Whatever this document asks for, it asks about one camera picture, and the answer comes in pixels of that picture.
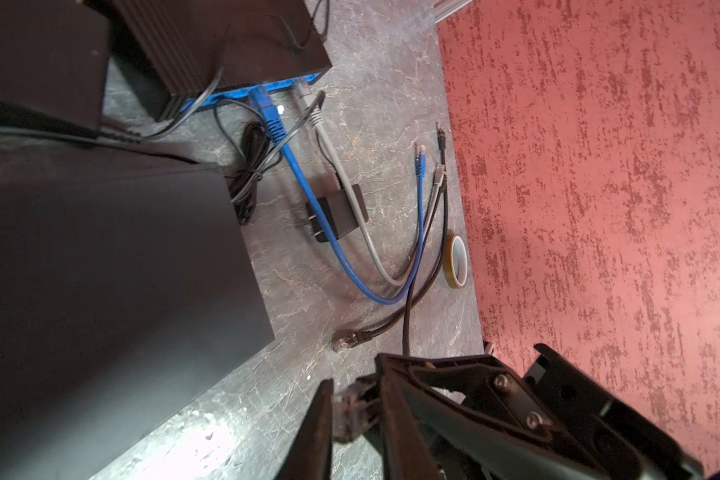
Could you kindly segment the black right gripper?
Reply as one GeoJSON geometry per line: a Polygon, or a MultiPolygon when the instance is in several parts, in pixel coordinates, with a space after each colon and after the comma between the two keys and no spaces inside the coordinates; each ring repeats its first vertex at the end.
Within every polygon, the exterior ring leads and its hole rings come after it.
{"type": "Polygon", "coordinates": [[[545,344],[517,374],[491,356],[376,358],[409,400],[442,478],[701,479],[679,443],[545,344]]]}

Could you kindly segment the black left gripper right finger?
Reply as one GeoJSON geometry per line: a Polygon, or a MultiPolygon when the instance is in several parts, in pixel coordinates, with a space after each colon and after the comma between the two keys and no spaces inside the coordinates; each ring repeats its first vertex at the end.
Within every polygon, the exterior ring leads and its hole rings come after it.
{"type": "Polygon", "coordinates": [[[430,393],[396,375],[377,375],[385,479],[441,479],[408,401],[429,401],[430,393]]]}

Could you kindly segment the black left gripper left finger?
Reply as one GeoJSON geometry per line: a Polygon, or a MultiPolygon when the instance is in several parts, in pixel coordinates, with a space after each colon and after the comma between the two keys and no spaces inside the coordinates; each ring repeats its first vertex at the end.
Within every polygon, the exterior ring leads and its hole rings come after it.
{"type": "Polygon", "coordinates": [[[320,382],[276,479],[330,479],[334,381],[320,382]]]}

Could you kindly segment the black network switch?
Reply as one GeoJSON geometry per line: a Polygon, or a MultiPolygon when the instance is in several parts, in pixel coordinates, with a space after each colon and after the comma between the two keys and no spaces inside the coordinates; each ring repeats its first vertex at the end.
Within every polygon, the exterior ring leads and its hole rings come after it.
{"type": "Polygon", "coordinates": [[[222,174],[0,187],[0,479],[87,479],[274,338],[222,174]]]}
{"type": "Polygon", "coordinates": [[[302,1],[94,1],[115,27],[114,55],[141,106],[172,120],[204,91],[209,108],[251,87],[314,83],[332,64],[302,1]]]}

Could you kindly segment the black power adapter with cable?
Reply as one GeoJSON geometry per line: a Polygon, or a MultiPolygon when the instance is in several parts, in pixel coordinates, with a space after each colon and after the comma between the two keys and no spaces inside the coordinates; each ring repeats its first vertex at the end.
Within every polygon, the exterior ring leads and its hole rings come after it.
{"type": "MultiPolygon", "coordinates": [[[[227,175],[226,178],[238,223],[244,226],[252,220],[257,206],[258,182],[263,178],[264,172],[274,168],[282,161],[283,155],[280,155],[269,167],[263,167],[267,155],[274,146],[274,141],[266,130],[263,116],[253,107],[239,100],[224,98],[216,101],[213,105],[213,115],[219,130],[243,160],[243,166],[237,172],[227,175]],[[246,124],[240,144],[234,141],[221,120],[220,108],[226,105],[241,106],[253,112],[256,117],[255,120],[246,124]]],[[[319,134],[316,135],[316,138],[320,153],[331,164],[340,184],[338,190],[331,191],[319,197],[318,202],[323,208],[336,238],[341,239],[360,226],[360,222],[352,209],[350,193],[355,194],[361,219],[368,221],[369,216],[360,185],[357,183],[347,183],[340,179],[338,162],[330,160],[326,153],[327,140],[322,140],[319,134]]]]}

